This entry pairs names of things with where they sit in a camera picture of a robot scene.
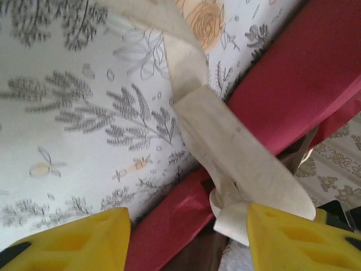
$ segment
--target white fabric strap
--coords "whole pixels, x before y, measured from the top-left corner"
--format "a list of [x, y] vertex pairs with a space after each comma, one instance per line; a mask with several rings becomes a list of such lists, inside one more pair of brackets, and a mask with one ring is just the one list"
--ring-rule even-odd
[[216, 231], [248, 245], [250, 202], [315, 217], [301, 185], [208, 87], [205, 54], [172, 0], [96, 1], [115, 13], [108, 18], [115, 28], [122, 15], [163, 32], [183, 140], [216, 186], [210, 194]]

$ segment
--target gray leaf pattern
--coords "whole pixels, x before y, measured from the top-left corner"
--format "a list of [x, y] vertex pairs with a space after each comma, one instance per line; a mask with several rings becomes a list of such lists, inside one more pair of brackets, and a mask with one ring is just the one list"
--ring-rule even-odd
[[260, 5], [258, 5], [257, 8], [256, 8], [256, 10], [254, 11], [254, 14], [253, 14], [252, 19], [254, 19], [254, 17], [257, 15], [258, 10], [259, 10], [259, 6], [260, 6]]
[[160, 180], [155, 178], [138, 179], [135, 191], [130, 191], [128, 186], [121, 189], [114, 189], [111, 195], [107, 195], [102, 199], [101, 210], [123, 207], [131, 203], [136, 196], [147, 194], [146, 201], [158, 198], [159, 194], [165, 194], [172, 186], [181, 180], [183, 177], [183, 170], [178, 167], [175, 173], [175, 178], [171, 183], [160, 183]]
[[252, 64], [256, 63], [266, 51], [267, 38], [268, 38], [268, 26], [262, 24], [260, 27], [253, 24], [249, 28], [249, 32], [246, 32], [244, 36], [249, 40], [247, 47], [253, 48], [251, 53], [253, 60]]
[[109, 82], [113, 82], [114, 81], [114, 78], [115, 78], [115, 74], [114, 72], [109, 68], [107, 70], [107, 79]]
[[71, 200], [65, 202], [65, 205], [68, 206], [65, 211], [60, 208], [50, 211], [47, 204], [39, 205], [31, 199], [23, 199], [2, 208], [0, 218], [5, 227], [25, 226], [29, 221], [32, 221], [32, 229], [37, 230], [64, 224], [73, 217], [92, 214], [92, 206], [87, 206], [85, 198], [73, 196]]
[[233, 73], [233, 68], [224, 68], [221, 67], [221, 61], [218, 61], [217, 64], [217, 70], [216, 70], [216, 80], [217, 80], [217, 86], [220, 89], [219, 97], [223, 100], [228, 93], [228, 90], [230, 90], [231, 83], [229, 82], [230, 77]]
[[223, 101], [225, 103], [227, 103], [230, 98], [232, 97], [232, 94], [234, 93], [234, 91], [236, 90], [236, 88], [239, 86], [239, 84], [241, 83], [242, 79], [244, 78], [244, 76], [247, 74], [247, 71], [242, 73], [240, 72], [236, 78], [234, 79], [234, 81], [232, 83], [228, 83], [227, 84], [227, 89], [224, 92], [224, 96], [223, 96]]
[[[113, 109], [109, 109], [90, 103], [88, 99], [93, 95], [91, 88], [70, 72], [54, 71], [52, 76], [46, 76], [45, 81], [46, 83], [41, 83], [35, 78], [27, 77], [11, 79], [8, 82], [10, 91], [0, 92], [0, 99], [36, 103], [36, 106], [25, 109], [28, 113], [59, 110], [55, 121], [68, 124], [64, 128], [67, 132], [86, 134], [105, 128], [110, 136], [108, 144], [127, 146], [130, 151], [149, 148], [152, 138], [160, 138], [171, 145], [172, 139], [179, 135], [176, 120], [170, 117], [169, 111], [161, 107], [159, 112], [151, 112], [142, 91], [135, 84], [131, 84], [135, 95], [125, 87], [121, 88], [121, 93], [106, 92], [113, 100]], [[50, 102], [43, 103], [45, 98]], [[152, 117], [157, 121], [156, 129], [148, 124]], [[116, 125], [114, 122], [117, 118], [127, 120], [135, 126]], [[51, 173], [60, 176], [57, 171]]]
[[43, 156], [45, 161], [47, 161], [49, 164], [51, 164], [51, 157], [50, 157], [50, 154], [47, 152], [47, 150], [45, 150], [42, 147], [38, 147], [38, 151], [41, 154], [41, 156]]
[[45, 42], [51, 37], [47, 27], [61, 19], [68, 50], [84, 49], [104, 25], [108, 10], [89, 0], [0, 0], [0, 15], [12, 18], [11, 35], [26, 47]]
[[174, 165], [180, 161], [185, 162], [189, 157], [191, 157], [190, 152], [185, 150], [172, 152], [168, 157], [168, 163], [169, 165]]
[[226, 26], [222, 29], [222, 35], [221, 35], [221, 45], [222, 48], [225, 50], [229, 43], [233, 45], [233, 50], [237, 49], [239, 52], [241, 51], [241, 48], [238, 46], [238, 44], [235, 41], [236, 35], [229, 34], [228, 31], [226, 31]]
[[50, 200], [55, 200], [55, 196], [52, 193], [47, 193], [47, 198]]
[[276, 15], [276, 16], [272, 19], [271, 24], [274, 23], [274, 22], [276, 22], [276, 21], [278, 20], [278, 18], [280, 17], [281, 14], [282, 14], [282, 8], [281, 8], [280, 11], [278, 12], [278, 15]]

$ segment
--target yellow plastic piece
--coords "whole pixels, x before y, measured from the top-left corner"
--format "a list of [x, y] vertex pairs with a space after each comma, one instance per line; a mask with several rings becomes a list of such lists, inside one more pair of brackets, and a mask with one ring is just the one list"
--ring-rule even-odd
[[128, 210], [110, 209], [19, 240], [32, 245], [1, 271], [124, 270], [129, 238]]
[[327, 221], [327, 212], [323, 209], [316, 209], [316, 217], [314, 219], [315, 222], [326, 224]]
[[361, 270], [361, 252], [345, 240], [361, 235], [346, 230], [251, 204], [248, 235], [255, 271]]

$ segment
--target patterned fabric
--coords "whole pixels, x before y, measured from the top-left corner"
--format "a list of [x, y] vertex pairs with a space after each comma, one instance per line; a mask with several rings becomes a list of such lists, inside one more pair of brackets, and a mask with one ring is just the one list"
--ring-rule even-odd
[[[221, 99], [298, 2], [176, 1]], [[91, 0], [0, 0], [0, 250], [118, 206], [137, 223], [196, 165], [162, 33], [108, 15]]]
[[361, 206], [361, 113], [317, 145], [297, 172], [315, 205], [337, 199], [347, 211]]

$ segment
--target red cloth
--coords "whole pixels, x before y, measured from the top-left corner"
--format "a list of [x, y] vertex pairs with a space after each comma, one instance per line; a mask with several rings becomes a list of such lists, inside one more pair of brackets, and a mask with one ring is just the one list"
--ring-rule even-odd
[[360, 14], [361, 1], [309, 1], [235, 91], [230, 109], [271, 153], [318, 124], [319, 143], [361, 110]]
[[[360, 14], [361, 1], [310, 0], [235, 91], [230, 109], [272, 154], [320, 124], [318, 143], [361, 110]], [[126, 271], [160, 270], [212, 219], [208, 178], [192, 173], [139, 224]]]
[[208, 179], [204, 168], [189, 174], [143, 219], [131, 233], [125, 271], [160, 270], [213, 219]]

